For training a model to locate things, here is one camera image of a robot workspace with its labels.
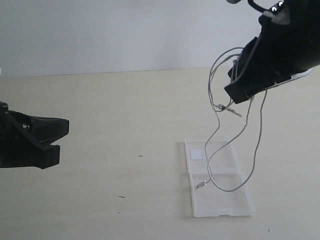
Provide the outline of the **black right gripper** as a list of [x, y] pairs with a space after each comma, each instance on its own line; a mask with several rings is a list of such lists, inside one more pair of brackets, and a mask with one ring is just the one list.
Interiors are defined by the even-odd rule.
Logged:
[[277, 80], [304, 77], [320, 64], [318, 0], [279, 0], [269, 8], [253, 0], [249, 4], [261, 13], [261, 30], [227, 73], [231, 83], [224, 90], [236, 104], [272, 87]]

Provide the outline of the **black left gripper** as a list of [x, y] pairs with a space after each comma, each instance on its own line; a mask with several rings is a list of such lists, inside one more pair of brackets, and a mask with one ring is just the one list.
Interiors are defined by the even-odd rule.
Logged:
[[70, 121], [26, 115], [0, 102], [0, 167], [47, 169], [60, 163], [57, 140], [69, 134]]

